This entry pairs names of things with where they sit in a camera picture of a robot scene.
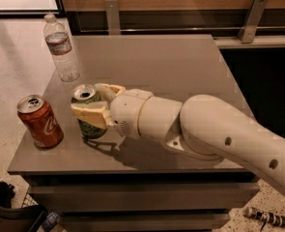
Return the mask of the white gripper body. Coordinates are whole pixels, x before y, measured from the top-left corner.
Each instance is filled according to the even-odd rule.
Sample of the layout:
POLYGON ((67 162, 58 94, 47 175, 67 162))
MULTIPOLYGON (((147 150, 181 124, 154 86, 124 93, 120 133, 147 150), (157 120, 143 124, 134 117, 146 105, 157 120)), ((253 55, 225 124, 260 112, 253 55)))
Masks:
POLYGON ((138 128, 139 115, 145 102, 154 94, 131 89, 116 97, 110 104, 110 113, 115 129, 121 136, 134 139, 141 137, 138 128))

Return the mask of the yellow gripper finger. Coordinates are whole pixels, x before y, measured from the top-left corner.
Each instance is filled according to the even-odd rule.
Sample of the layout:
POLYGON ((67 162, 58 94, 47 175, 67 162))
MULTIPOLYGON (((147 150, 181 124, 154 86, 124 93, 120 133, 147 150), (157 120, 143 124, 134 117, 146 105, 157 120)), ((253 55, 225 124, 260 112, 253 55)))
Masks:
POLYGON ((112 102, 126 91, 124 86, 116 84, 97 83, 95 84, 95 87, 100 92, 101 98, 107 102, 112 102))
POLYGON ((106 130, 114 126, 107 101, 72 103, 71 111, 76 119, 94 127, 106 130))

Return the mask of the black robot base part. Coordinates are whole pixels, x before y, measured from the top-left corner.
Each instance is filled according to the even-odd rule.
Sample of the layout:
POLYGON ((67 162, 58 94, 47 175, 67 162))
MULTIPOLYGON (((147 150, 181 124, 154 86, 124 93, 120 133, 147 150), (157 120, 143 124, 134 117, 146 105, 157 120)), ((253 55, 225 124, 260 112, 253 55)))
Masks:
POLYGON ((0 182, 0 232, 37 232, 47 218, 42 205, 13 208, 14 186, 0 182))

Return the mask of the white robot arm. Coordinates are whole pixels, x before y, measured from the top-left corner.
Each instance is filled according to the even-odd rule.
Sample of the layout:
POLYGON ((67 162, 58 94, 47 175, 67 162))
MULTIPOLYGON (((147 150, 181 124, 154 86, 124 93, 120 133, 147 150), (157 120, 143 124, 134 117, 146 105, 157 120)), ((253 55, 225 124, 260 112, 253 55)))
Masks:
POLYGON ((228 159, 285 196, 285 138, 226 101, 210 95, 172 101, 105 83, 80 84, 71 95, 71 111, 82 122, 197 160, 228 159))

